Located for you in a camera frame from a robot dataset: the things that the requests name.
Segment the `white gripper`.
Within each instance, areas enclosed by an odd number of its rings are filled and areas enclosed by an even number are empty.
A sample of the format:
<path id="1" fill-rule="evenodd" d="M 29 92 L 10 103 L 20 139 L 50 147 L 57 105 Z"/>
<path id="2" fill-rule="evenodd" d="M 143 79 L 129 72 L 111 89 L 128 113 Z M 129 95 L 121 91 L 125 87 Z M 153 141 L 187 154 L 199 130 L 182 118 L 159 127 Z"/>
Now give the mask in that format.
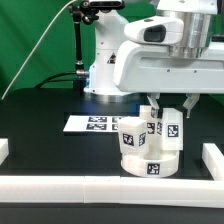
<path id="1" fill-rule="evenodd" d="M 224 43 L 212 42 L 197 59 L 169 56 L 167 46 L 124 42 L 117 53 L 113 80 L 123 92 L 148 93 L 151 116 L 161 119 L 159 93 L 188 93 L 187 118 L 200 94 L 224 93 Z"/>

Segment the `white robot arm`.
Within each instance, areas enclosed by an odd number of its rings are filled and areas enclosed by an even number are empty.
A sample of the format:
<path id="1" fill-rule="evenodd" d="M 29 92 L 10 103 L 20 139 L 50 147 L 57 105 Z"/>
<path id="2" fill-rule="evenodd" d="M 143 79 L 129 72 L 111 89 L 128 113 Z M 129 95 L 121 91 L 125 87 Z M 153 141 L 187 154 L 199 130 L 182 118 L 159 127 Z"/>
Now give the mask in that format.
<path id="1" fill-rule="evenodd" d="M 159 115 L 162 93 L 184 93 L 189 112 L 202 94 L 224 93 L 224 43 L 212 38 L 224 0 L 148 0 L 156 14 L 128 22 L 118 14 L 135 0 L 87 0 L 96 23 L 96 58 L 87 91 L 121 98 L 146 93 Z"/>

